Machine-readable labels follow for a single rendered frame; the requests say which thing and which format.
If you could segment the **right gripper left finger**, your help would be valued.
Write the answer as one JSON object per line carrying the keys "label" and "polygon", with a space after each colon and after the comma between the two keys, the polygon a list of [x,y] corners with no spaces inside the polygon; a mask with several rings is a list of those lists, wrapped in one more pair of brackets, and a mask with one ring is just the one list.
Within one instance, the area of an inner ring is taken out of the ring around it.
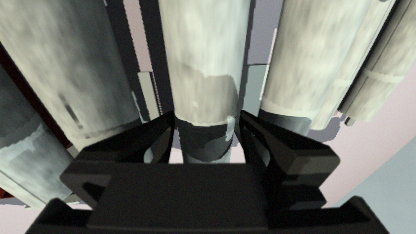
{"label": "right gripper left finger", "polygon": [[163,134],[150,163],[169,163],[174,129],[174,112],[168,111],[147,123],[84,147],[73,160],[145,163],[145,152]]}

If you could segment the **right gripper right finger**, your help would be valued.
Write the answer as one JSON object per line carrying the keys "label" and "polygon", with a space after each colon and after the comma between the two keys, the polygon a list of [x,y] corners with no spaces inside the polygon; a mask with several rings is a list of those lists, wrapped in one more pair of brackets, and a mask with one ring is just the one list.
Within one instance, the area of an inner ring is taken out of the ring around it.
{"label": "right gripper right finger", "polygon": [[[281,190],[319,188],[341,162],[329,145],[264,121],[245,110],[240,111],[239,128],[245,162],[256,166],[268,206]],[[267,167],[251,133],[269,151]]]}

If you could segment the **red scrap tray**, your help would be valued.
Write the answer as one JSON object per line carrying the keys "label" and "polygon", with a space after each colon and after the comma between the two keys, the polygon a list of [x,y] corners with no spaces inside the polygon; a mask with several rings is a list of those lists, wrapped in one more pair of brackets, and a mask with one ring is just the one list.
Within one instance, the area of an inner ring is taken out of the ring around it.
{"label": "red scrap tray", "polygon": [[[15,82],[15,84],[18,86],[18,88],[21,90],[21,92],[25,95],[25,97],[30,102],[30,104],[40,114],[40,116],[42,117],[44,122],[48,125],[48,127],[51,129],[51,131],[55,134],[55,136],[60,140],[60,142],[67,149],[71,143],[62,133],[62,131],[59,129],[56,123],[53,121],[53,119],[45,110],[45,108],[40,103],[40,101],[37,99],[37,97],[32,92],[28,84],[25,82],[21,74],[18,72],[18,70],[16,69],[16,67],[14,66],[10,58],[8,57],[8,55],[3,50],[1,45],[0,45],[0,63],[4,67],[4,69],[7,71],[9,76],[12,78],[12,80]],[[13,197],[14,196],[12,196],[11,194],[9,194],[7,191],[5,191],[4,189],[0,187],[1,199],[13,198]]]}

